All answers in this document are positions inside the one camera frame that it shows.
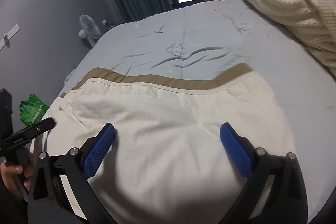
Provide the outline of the person's left hand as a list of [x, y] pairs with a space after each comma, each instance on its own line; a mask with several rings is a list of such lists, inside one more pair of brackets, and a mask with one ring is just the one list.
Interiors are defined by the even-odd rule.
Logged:
[[23, 168], [21, 165], [15, 165], [13, 163], [7, 162], [6, 160], [1, 163], [1, 177], [4, 186], [18, 200], [22, 200], [23, 195], [14, 181], [14, 176], [23, 174], [25, 177], [24, 186], [26, 189], [29, 189], [33, 172], [34, 156], [31, 152], [28, 152], [28, 166], [26, 168]]

